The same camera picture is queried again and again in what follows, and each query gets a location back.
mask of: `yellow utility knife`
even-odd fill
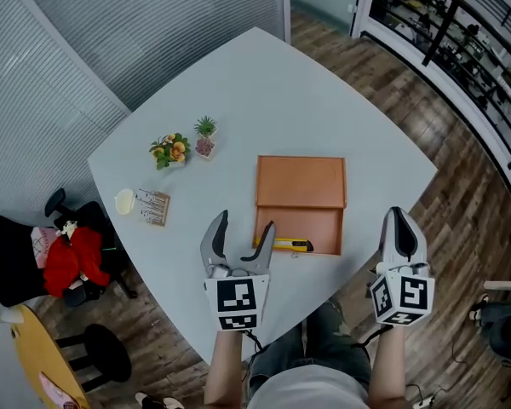
[[[259,245],[260,240],[261,238],[255,240],[255,246]],[[314,247],[308,239],[276,238],[273,248],[277,250],[299,251],[301,253],[314,251]]]

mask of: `window blinds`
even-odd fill
[[[59,187],[98,201],[87,157],[128,109],[251,27],[284,39],[283,3],[0,0],[0,214],[49,225]]]
[[[251,27],[284,39],[283,0],[35,1],[131,110]]]
[[[86,159],[124,117],[20,0],[0,0],[1,215],[49,225],[58,187],[98,199]]]

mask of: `gray shorts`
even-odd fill
[[[270,377],[310,364],[344,372],[368,391],[370,359],[365,349],[353,347],[356,343],[344,322],[340,305],[331,298],[307,318],[306,353],[300,323],[255,356],[250,367],[249,399]]]

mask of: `red jacket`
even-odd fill
[[[90,228],[77,228],[70,238],[70,244],[63,237],[58,238],[49,248],[43,270],[46,291],[55,297],[83,272],[97,285],[110,283],[110,274],[100,270],[102,236]]]

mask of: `pink object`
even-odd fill
[[[54,228],[33,228],[31,233],[32,252],[38,268],[45,268],[49,247],[57,240]]]
[[[42,382],[45,394],[47,394],[51,401],[53,401],[58,407],[65,407],[66,403],[70,403],[67,407],[79,407],[70,395],[51,382],[42,372],[40,372],[40,382]]]

